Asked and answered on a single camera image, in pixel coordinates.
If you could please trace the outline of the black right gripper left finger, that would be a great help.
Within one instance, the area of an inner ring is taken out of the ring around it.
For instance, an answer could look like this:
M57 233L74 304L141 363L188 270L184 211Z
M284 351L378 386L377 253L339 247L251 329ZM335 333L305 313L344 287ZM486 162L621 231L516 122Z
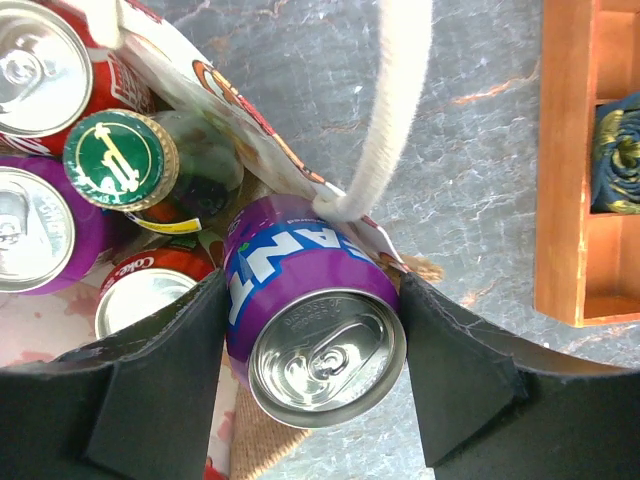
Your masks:
M3 368L2 477L201 478L228 311L216 271L110 336Z

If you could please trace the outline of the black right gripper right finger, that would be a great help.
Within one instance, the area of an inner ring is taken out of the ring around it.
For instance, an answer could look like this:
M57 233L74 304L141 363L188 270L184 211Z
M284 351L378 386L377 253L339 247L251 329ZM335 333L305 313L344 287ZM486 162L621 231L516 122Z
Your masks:
M439 479L635 479L639 374L562 354L401 281L426 465Z

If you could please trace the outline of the red Coke can front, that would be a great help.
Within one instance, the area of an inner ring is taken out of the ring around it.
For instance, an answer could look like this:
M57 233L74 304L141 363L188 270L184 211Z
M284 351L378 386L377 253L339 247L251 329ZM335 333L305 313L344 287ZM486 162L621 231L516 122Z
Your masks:
M154 314L215 269L214 261L199 244L165 244L125 259L100 288L96 336L107 337Z

